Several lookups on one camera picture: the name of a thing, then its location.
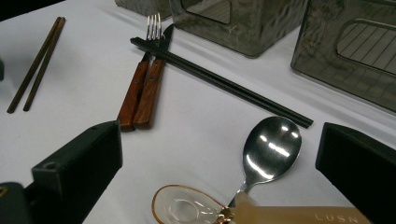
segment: chopstick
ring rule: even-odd
[[[142,48],[145,51],[149,51],[154,55],[161,56],[165,58],[165,60],[181,69],[184,69],[190,72],[192,75],[207,81],[239,98],[242,98],[248,102],[251,102],[254,105],[257,105],[263,109],[266,109],[270,112],[273,112],[279,116],[291,119],[296,124],[308,128],[314,121],[309,119],[303,115],[300,115],[283,105],[277,104],[254,91],[250,91],[243,86],[240,86],[224,77],[221,77],[213,72],[210,72],[203,67],[189,62],[179,56],[158,48],[155,45],[150,44],[146,40],[135,37],[131,38],[131,43],[137,45],[138,47]]]
[[[58,43],[59,36],[61,34],[62,29],[64,28],[65,18],[58,17],[53,23],[52,28],[47,35],[46,40],[44,41],[40,51],[35,56],[35,60],[33,61],[28,73],[26,74],[25,78],[23,79],[22,84],[18,88],[17,93],[15,94],[14,98],[12,99],[11,104],[7,112],[9,114],[14,113],[15,109],[17,108],[18,103],[20,102],[24,92],[26,91],[30,81],[32,80],[33,76],[35,75],[35,71],[37,70],[38,66],[41,64],[40,70],[38,71],[37,77],[35,78],[35,83],[31,89],[31,92],[28,96],[26,104],[23,108],[24,111],[28,111],[32,102],[35,98],[35,93],[38,90],[38,87],[41,83],[41,80],[46,72],[47,66],[50,62],[50,57],[52,56],[53,51],[55,50],[55,46]]]

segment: clear plastic spoon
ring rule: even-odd
[[[198,189],[169,185],[155,193],[151,210],[161,224],[370,224],[354,207],[254,206],[242,191],[235,201],[230,208]]]

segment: transparent gray container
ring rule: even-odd
[[[291,67],[396,112],[396,0],[310,0]]]
[[[161,19],[171,16],[169,0],[115,0],[116,5],[124,7],[143,16],[160,13]]]
[[[170,0],[176,28],[260,56],[304,16],[307,0]]]

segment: fork handle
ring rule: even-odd
[[[149,61],[140,62],[134,71],[134,77],[128,91],[126,92],[117,120],[120,122],[120,129],[123,132],[134,130],[134,116],[139,104],[145,84],[146,73],[149,70]]]
[[[156,59],[151,64],[145,87],[140,97],[139,107],[134,116],[134,127],[136,129],[150,129],[153,125],[164,66],[165,60],[163,59]]]

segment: white table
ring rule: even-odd
[[[29,112],[24,94],[7,108],[51,25],[66,24]],[[144,52],[146,18],[111,0],[67,0],[0,22],[0,182],[25,187],[30,169],[91,126],[114,120]],[[298,29],[257,59],[248,59],[176,29],[170,51],[314,120],[301,128],[302,151],[277,181],[249,193],[257,205],[351,206],[315,169],[324,122],[366,133],[396,148],[393,115],[300,77],[290,69]],[[228,204],[242,185],[242,150],[250,130],[274,114],[222,91],[171,64],[165,66],[154,127],[122,133],[123,167],[84,223],[156,223],[157,189],[188,185]]]

